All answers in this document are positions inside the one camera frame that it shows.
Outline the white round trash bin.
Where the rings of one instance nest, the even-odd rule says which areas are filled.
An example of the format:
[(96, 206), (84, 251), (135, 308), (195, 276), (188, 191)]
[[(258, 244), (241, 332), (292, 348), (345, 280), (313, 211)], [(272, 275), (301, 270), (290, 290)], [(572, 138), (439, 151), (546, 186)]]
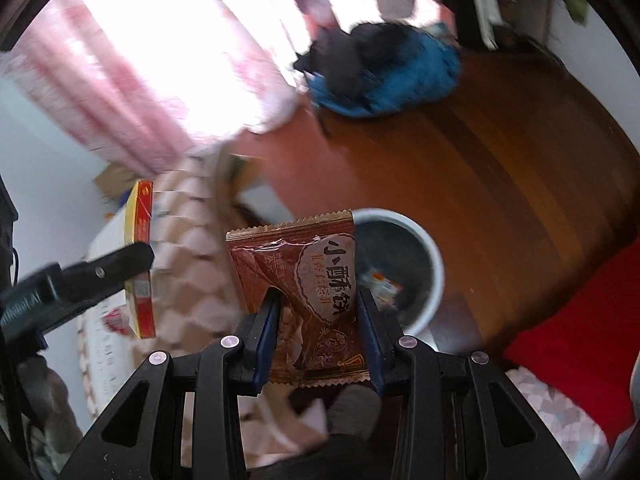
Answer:
[(399, 212), (357, 209), (352, 213), (356, 237), (358, 283), (367, 270), (375, 269), (396, 282), (402, 291), (392, 310), (402, 330), (426, 339), (445, 288), (442, 255), (422, 226)]

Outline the brown snack packet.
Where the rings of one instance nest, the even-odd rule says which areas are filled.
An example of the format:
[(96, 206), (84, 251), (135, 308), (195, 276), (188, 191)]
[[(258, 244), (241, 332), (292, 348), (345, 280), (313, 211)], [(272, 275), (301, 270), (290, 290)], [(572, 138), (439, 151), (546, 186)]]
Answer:
[(226, 245), (248, 312), (259, 309), (270, 288), (283, 295), (270, 382), (320, 387), (369, 379), (349, 210), (233, 230)]

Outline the red crumpled wrapper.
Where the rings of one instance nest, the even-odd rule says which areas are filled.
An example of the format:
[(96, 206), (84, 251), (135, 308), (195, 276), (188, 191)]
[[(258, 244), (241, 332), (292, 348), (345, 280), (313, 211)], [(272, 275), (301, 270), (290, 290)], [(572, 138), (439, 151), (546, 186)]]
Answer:
[(131, 333), (128, 315), (123, 308), (114, 308), (101, 318), (103, 327), (110, 333), (129, 336)]

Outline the black clothes pile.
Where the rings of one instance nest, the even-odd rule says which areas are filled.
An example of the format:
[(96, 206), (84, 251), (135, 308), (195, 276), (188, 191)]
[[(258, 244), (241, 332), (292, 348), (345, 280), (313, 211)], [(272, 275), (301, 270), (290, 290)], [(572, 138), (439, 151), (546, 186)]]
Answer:
[(368, 78), (400, 63), (414, 29), (401, 23), (360, 23), (350, 32), (320, 29), (309, 50), (297, 55), (294, 70), (321, 76), (329, 94), (360, 100), (373, 88)]

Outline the blue jacket pile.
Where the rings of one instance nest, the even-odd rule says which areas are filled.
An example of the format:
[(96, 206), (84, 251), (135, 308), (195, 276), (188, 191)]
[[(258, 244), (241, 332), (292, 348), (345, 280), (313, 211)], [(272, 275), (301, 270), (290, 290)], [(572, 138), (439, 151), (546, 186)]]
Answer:
[(360, 100), (336, 98), (326, 90), (321, 76), (305, 74), (312, 104), (349, 118), (369, 118), (449, 96), (460, 78), (459, 50), (425, 30), (412, 28), (414, 33), (401, 51), (400, 63), (369, 77), (373, 88)]

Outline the orange noodle packet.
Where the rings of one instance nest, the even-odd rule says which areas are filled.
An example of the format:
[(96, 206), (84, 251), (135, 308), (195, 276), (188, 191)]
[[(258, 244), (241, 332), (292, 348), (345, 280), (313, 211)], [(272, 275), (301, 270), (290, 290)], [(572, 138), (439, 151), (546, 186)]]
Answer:
[(395, 307), (396, 299), (402, 287), (393, 282), (382, 272), (370, 269), (363, 273), (360, 278), (364, 287), (370, 290), (370, 293), (379, 307)]

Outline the brown paper bag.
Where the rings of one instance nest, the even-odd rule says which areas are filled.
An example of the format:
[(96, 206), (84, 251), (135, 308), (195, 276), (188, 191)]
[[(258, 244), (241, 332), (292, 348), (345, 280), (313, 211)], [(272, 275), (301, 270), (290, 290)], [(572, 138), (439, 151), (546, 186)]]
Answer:
[(127, 199), (138, 179), (139, 177), (126, 166), (122, 166), (119, 162), (111, 162), (93, 179), (93, 182), (103, 197), (121, 204)]

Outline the red floor mat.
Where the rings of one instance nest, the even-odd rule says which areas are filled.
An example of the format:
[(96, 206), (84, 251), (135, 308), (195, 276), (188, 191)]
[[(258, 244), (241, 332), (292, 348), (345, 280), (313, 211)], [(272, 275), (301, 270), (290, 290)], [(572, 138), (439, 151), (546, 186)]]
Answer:
[(519, 333), (503, 356), (568, 396), (613, 443), (634, 422), (629, 387), (639, 355), (639, 309), (634, 240), (559, 312)]

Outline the checkered brown white tablecloth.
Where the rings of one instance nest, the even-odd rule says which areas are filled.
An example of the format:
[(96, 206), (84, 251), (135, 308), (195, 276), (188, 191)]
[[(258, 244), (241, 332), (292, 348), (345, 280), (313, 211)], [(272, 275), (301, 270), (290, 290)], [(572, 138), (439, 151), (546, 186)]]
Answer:
[[(242, 192), (266, 191), (278, 204), (278, 220), (293, 219), (260, 182), (256, 159), (233, 154), (231, 141), (196, 148), (153, 184), (151, 271), (155, 338), (108, 332), (102, 316), (114, 308), (127, 315), (125, 292), (107, 298), (77, 319), (79, 366), (93, 422), (142, 360), (154, 350), (183, 356), (234, 332), (244, 314), (234, 286), (224, 234), (246, 226)], [(268, 203), (260, 198), (262, 204)], [(302, 454), (328, 436), (326, 409), (311, 401), (297, 415), (293, 388), (268, 384), (256, 398), (239, 400), (244, 457), (248, 468)]]

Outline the yellow snack box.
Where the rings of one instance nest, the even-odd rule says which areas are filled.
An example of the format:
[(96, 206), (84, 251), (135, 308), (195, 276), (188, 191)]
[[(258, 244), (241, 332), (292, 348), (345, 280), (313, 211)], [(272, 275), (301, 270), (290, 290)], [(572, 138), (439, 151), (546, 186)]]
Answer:
[(154, 260), (151, 247), (152, 209), (153, 182), (137, 180), (125, 205), (124, 240), (127, 246), (132, 246), (125, 292), (130, 328), (141, 339), (155, 337), (151, 284)]

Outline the pink floral curtain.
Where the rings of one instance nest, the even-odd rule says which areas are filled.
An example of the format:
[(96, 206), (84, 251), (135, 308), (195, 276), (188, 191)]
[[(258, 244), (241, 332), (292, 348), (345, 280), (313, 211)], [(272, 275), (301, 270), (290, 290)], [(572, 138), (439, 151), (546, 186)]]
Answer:
[[(331, 14), (294, 0), (297, 36)], [(65, 133), (142, 177), (299, 108), (279, 0), (49, 0), (2, 74)]]

